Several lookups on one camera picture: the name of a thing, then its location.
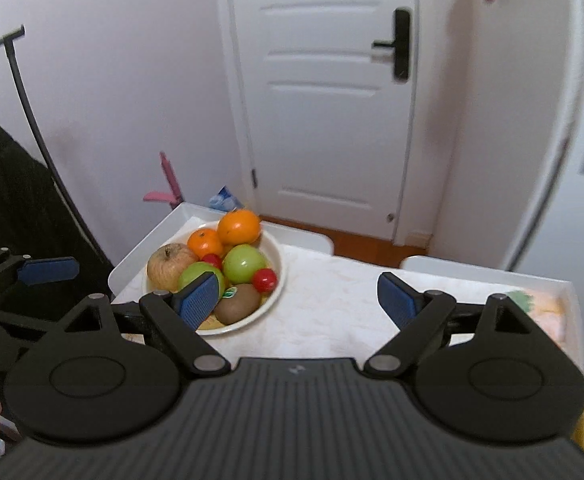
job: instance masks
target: white tray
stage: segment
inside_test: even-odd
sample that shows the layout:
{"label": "white tray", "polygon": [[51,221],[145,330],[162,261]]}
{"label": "white tray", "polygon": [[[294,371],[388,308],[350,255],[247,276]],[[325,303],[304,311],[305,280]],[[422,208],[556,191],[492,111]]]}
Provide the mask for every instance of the white tray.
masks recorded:
{"label": "white tray", "polygon": [[529,288],[558,298],[565,309],[565,341],[563,347],[566,354],[569,355],[584,375],[584,329],[581,320],[581,307],[571,282],[459,264],[428,256],[409,257],[403,261],[401,268],[412,272],[436,274],[437,276],[446,276],[458,280],[502,283],[503,285]]}

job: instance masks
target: white table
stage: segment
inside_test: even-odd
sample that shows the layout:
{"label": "white table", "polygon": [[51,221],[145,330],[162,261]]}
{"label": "white table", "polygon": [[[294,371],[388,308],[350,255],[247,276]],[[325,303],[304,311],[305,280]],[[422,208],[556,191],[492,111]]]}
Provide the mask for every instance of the white table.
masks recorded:
{"label": "white table", "polygon": [[[177,211],[178,208],[168,216],[166,220],[169,222],[164,221],[170,224],[168,230],[161,229],[159,225],[157,230],[160,232],[153,231],[137,246],[135,251],[142,249],[138,252],[141,257],[137,254],[134,263],[125,260],[123,263],[131,269],[136,266],[134,272],[142,269],[147,261],[146,254],[151,254],[182,228],[186,221],[191,220],[191,214],[186,217],[181,212],[181,216],[176,216]],[[198,210],[193,211],[198,215],[198,218],[192,219],[195,224],[213,219],[201,218]],[[320,235],[268,224],[264,228],[284,245],[288,279],[280,299],[267,314],[242,330],[206,338],[233,365],[242,356],[353,357],[360,365],[363,364],[398,332],[376,300],[376,281],[384,270],[391,270],[416,290],[438,288],[464,303],[484,303],[492,293],[521,288],[517,283],[509,284],[502,274],[495,275],[499,280],[486,283],[477,278],[476,281],[469,281],[467,278],[450,277],[449,274],[435,276],[365,264],[332,256],[331,243]],[[150,245],[147,243],[148,238],[151,238]],[[408,259],[406,264],[422,266],[431,264],[429,260],[432,259]],[[132,276],[130,279],[128,275],[130,283],[118,293],[115,303],[137,301],[141,297],[140,274]]]}

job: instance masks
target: orange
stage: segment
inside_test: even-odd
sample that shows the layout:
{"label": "orange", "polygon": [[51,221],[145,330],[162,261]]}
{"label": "orange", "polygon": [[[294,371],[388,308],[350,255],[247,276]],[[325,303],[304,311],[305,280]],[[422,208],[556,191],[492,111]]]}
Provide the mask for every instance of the orange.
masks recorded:
{"label": "orange", "polygon": [[261,235],[261,219],[252,211],[237,209],[221,218],[216,232],[225,245],[251,244]]}
{"label": "orange", "polygon": [[202,228],[194,231],[188,238],[188,247],[199,259],[206,254],[216,254],[223,257],[224,249],[218,234],[214,229]]}

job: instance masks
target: pink object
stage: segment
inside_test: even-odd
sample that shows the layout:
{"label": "pink object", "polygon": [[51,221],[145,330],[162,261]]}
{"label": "pink object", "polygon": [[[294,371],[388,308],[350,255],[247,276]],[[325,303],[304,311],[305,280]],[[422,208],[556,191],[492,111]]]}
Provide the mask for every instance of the pink object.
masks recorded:
{"label": "pink object", "polygon": [[172,209],[175,209],[181,202],[183,202],[183,196],[181,195],[181,187],[179,187],[179,183],[176,180],[176,176],[174,175],[174,170],[172,169],[172,165],[170,161],[165,156],[165,152],[160,152],[161,155],[161,168],[163,170],[163,174],[168,181],[170,186],[171,193],[166,193],[162,191],[150,191],[143,196],[144,202],[165,202],[170,204]]}
{"label": "pink object", "polygon": [[176,181],[176,177],[174,176],[174,170],[172,169],[172,165],[170,164],[168,158],[165,156],[165,152],[161,152],[160,155],[161,168],[163,168],[163,173],[165,174],[165,177],[168,180],[168,184],[170,185],[170,190],[172,190],[172,194],[180,204],[181,202],[183,202],[183,196],[181,195],[181,188],[179,187],[179,183]]}

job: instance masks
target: fruit bowl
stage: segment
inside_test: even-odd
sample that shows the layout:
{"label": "fruit bowl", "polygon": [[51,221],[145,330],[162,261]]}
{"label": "fruit bowl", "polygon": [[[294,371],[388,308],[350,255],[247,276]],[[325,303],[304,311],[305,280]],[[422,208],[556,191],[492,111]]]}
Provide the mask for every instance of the fruit bowl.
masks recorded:
{"label": "fruit bowl", "polygon": [[[201,224],[197,228],[192,229],[191,231],[188,231],[185,234],[179,234],[178,236],[175,236],[174,238],[167,240],[165,243],[181,242],[185,244],[187,243],[190,235],[195,230],[200,229],[202,227],[216,229],[217,224],[218,222],[207,222]],[[200,328],[199,330],[197,330],[197,334],[201,336],[211,336],[233,332],[234,330],[239,330],[240,328],[249,325],[253,321],[259,319],[259,317],[263,316],[263,314],[265,314],[269,309],[271,309],[272,306],[274,306],[274,304],[277,302],[278,297],[280,296],[283,290],[283,286],[285,285],[285,280],[288,274],[288,269],[285,264],[285,259],[283,255],[283,247],[274,239],[274,237],[271,234],[269,234],[265,230],[261,232],[261,236],[259,237],[259,239],[252,245],[263,253],[268,263],[270,264],[272,270],[276,272],[278,277],[277,287],[272,291],[272,293],[267,297],[267,299],[265,299],[265,302],[249,316],[244,317],[242,320],[237,321],[236,323],[232,323],[231,325],[223,326],[219,322],[217,322],[219,325],[221,325],[218,328],[210,328],[208,330]],[[143,294],[144,295],[148,294],[153,290],[156,290],[156,287],[148,279],[146,268],[144,267]]]}

